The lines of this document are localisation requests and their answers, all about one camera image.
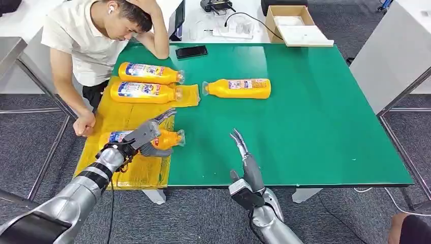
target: green table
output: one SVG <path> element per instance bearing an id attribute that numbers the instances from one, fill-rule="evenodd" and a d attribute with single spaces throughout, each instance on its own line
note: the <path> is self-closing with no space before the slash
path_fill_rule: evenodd
<path id="1" fill-rule="evenodd" d="M 158 60 L 129 44 L 122 62 L 185 70 L 185 84 L 221 78 L 269 78 L 267 100 L 201 97 L 197 107 L 178 108 L 175 130 L 186 146 L 171 158 L 168 186 L 216 187 L 242 174 L 229 137 L 243 135 L 267 186 L 406 186 L 413 183 L 336 47 L 287 48 L 284 44 L 205 44 L 207 56 Z"/>

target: man's arm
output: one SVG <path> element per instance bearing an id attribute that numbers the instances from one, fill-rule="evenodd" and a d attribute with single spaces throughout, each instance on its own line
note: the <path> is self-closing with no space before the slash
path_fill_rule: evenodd
<path id="1" fill-rule="evenodd" d="M 94 114 L 87 108 L 81 95 L 72 83 L 72 56 L 51 48 L 52 80 L 60 97 L 78 113 L 73 124 L 78 136 L 88 136 L 95 124 Z"/>
<path id="2" fill-rule="evenodd" d="M 151 32 L 141 33 L 136 39 L 142 43 L 156 58 L 166 59 L 169 57 L 169 37 L 163 21 L 162 10 L 154 0 L 128 0 L 137 5 L 151 16 L 154 34 Z"/>

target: black hair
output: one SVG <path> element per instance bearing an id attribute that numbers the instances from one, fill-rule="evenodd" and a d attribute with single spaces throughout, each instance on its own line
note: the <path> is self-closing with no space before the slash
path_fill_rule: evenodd
<path id="1" fill-rule="evenodd" d="M 135 23 L 143 32 L 148 32 L 152 27 L 151 16 L 145 13 L 140 7 L 131 4 L 126 0 L 115 0 L 118 4 L 120 16 Z"/>

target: metal frame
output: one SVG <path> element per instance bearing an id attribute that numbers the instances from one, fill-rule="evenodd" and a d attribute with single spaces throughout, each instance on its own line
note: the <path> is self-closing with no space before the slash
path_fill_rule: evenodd
<path id="1" fill-rule="evenodd" d="M 39 175 L 36 178 L 35 183 L 33 184 L 32 189 L 30 190 L 27 198 L 20 197 L 18 195 L 15 195 L 13 193 L 7 192 L 5 190 L 0 189 L 0 198 L 14 202 L 18 205 L 25 206 L 28 208 L 35 208 L 38 205 L 40 205 L 37 202 L 34 202 L 34 198 L 36 196 L 36 193 L 39 190 L 39 187 L 41 185 L 41 182 L 46 174 L 46 171 L 49 167 L 49 164 L 51 163 L 51 160 L 55 154 L 55 151 L 57 150 L 58 144 L 61 141 L 61 138 L 63 137 L 63 134 L 66 130 L 66 126 L 70 120 L 70 118 L 75 118 L 76 115 L 71 113 L 70 110 L 64 105 L 61 100 L 52 93 L 49 88 L 47 88 L 44 83 L 41 81 L 40 77 L 37 76 L 35 72 L 33 72 L 28 65 L 26 65 L 24 60 L 30 60 L 29 57 L 22 52 L 18 58 L 15 60 L 15 63 L 24 71 L 26 75 L 32 79 L 32 81 L 49 97 L 53 100 L 53 102 L 56 104 L 57 107 L 54 108 L 41 108 L 41 109 L 23 109 L 23 110 L 0 110 L 0 114 L 26 114 L 26 113 L 51 113 L 51 112 L 63 112 L 66 117 L 63 120 L 63 123 L 60 127 L 59 132 L 57 133 L 57 136 L 54 139 L 54 142 L 51 146 L 51 149 L 49 150 L 48 156 L 45 159 L 45 162 L 43 163 Z"/>
<path id="2" fill-rule="evenodd" d="M 427 78 L 431 77 L 431 67 L 429 67 L 425 72 L 423 72 L 413 83 L 411 83 L 404 91 L 402 91 L 392 102 L 390 102 L 385 108 L 382 109 L 377 114 L 378 119 L 380 120 L 382 126 L 386 129 L 386 132 L 388 136 L 391 138 L 393 144 L 398 149 L 399 154 L 401 155 L 402 159 L 404 160 L 404 163 L 409 167 L 409 169 L 412 171 L 413 176 L 415 179 L 419 182 L 422 190 L 424 191 L 427 201 L 421 204 L 418 204 L 417 206 L 429 206 L 431 203 L 431 190 L 429 189 L 428 185 L 426 184 L 423 177 L 420 175 L 419 170 L 416 168 L 416 165 L 413 163 L 413 161 L 410 159 L 409 155 L 404 150 L 402 144 L 396 137 L 395 133 L 393 132 L 392 128 L 386 121 L 384 115 L 387 112 L 396 112 L 396 113 L 405 113 L 405 112 L 431 112 L 431 108 L 394 108 L 394 105 L 399 102 L 402 98 L 410 94 L 415 88 L 417 88 L 420 84 L 422 84 Z"/>

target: detergent bottle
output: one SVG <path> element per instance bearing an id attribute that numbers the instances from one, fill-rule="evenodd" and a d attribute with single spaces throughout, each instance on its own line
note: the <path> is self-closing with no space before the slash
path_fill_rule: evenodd
<path id="1" fill-rule="evenodd" d="M 168 85 L 184 83 L 184 71 L 175 71 L 169 67 L 144 65 L 125 62 L 118 68 L 118 76 L 123 81 L 146 82 Z"/>
<path id="2" fill-rule="evenodd" d="M 111 97 L 121 103 L 167 103 L 180 101 L 182 89 L 167 85 L 113 81 Z"/>
<path id="3" fill-rule="evenodd" d="M 100 136 L 99 148 L 102 149 L 108 142 L 119 141 L 128 135 L 132 131 L 114 131 L 103 133 Z M 156 149 L 168 150 L 173 146 L 185 146 L 186 144 L 186 134 L 184 130 L 167 131 L 160 129 L 160 136 L 151 141 L 151 144 Z"/>
<path id="4" fill-rule="evenodd" d="M 271 94 L 271 83 L 269 79 L 220 79 L 212 83 L 203 82 L 202 94 L 219 98 L 266 99 Z"/>
<path id="5" fill-rule="evenodd" d="M 184 130 L 175 131 L 167 131 L 160 130 L 160 136 L 151 141 L 151 144 L 154 148 L 160 150 L 168 150 L 173 146 L 185 146 L 186 144 L 186 135 Z"/>

